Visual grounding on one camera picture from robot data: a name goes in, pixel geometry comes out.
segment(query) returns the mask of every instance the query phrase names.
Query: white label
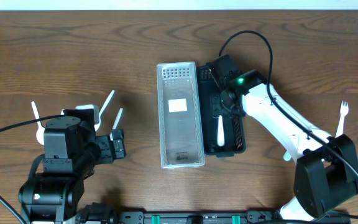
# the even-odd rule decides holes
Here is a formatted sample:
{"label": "white label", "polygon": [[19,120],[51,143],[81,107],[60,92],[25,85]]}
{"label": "white label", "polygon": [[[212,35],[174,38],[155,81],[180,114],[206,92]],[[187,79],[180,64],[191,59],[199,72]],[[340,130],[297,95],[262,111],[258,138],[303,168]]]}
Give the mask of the white label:
{"label": "white label", "polygon": [[168,100],[169,112],[187,111],[186,99]]}

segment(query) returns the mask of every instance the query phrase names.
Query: white wall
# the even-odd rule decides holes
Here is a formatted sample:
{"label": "white wall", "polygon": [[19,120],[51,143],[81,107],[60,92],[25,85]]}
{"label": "white wall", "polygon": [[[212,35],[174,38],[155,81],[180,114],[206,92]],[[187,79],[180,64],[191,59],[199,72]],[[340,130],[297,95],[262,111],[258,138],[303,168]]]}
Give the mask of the white wall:
{"label": "white wall", "polygon": [[0,10],[358,9],[358,0],[0,0]]}

